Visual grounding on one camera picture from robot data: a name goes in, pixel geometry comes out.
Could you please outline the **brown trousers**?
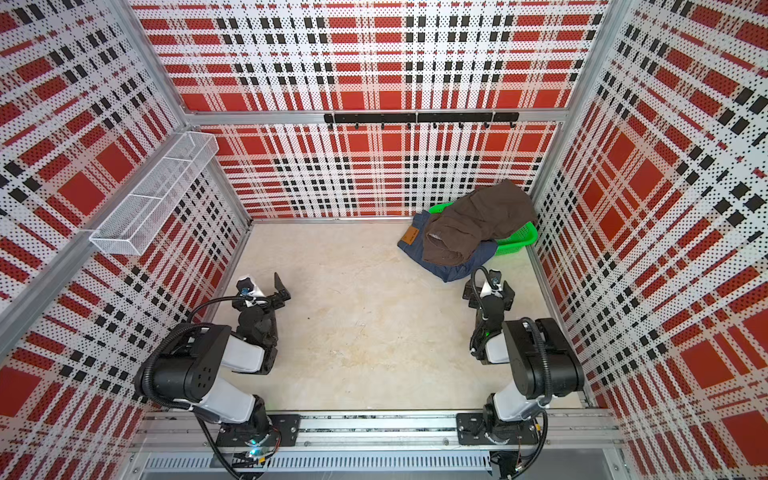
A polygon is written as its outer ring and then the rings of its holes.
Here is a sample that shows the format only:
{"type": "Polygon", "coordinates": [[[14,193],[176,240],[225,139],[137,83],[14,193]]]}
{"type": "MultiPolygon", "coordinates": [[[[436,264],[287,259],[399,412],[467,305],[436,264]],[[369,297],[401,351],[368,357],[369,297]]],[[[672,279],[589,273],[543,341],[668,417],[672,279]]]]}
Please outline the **brown trousers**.
{"type": "Polygon", "coordinates": [[[480,188],[429,216],[423,259],[441,266],[463,264],[481,243],[506,239],[535,220],[532,199],[513,182],[480,188]]]}

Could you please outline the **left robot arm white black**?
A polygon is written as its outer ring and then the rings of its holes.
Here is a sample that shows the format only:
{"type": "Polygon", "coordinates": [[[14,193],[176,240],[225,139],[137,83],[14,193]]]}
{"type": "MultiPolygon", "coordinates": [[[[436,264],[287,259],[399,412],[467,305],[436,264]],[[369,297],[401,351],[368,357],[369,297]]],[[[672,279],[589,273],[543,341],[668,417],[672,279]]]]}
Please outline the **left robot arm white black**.
{"type": "Polygon", "coordinates": [[[250,277],[236,283],[233,295],[194,307],[142,363],[134,377],[137,394],[167,409],[188,411],[204,424],[235,430],[259,445],[278,429],[265,401],[225,379],[220,371],[264,376],[278,356],[276,311],[291,299],[278,274],[274,292],[265,294],[250,277]]]}

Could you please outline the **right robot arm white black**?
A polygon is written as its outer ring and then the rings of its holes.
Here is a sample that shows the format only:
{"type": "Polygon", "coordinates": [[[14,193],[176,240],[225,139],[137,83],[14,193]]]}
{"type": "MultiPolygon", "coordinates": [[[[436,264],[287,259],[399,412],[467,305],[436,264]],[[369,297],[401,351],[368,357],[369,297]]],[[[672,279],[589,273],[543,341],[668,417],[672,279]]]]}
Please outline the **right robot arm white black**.
{"type": "Polygon", "coordinates": [[[552,401],[583,389],[585,377],[556,320],[507,320],[515,292],[497,270],[479,267],[463,298],[475,310],[470,355],[484,365],[507,365],[512,380],[488,396],[479,413],[456,417],[458,441],[474,445],[534,445],[542,440],[552,401]]]}

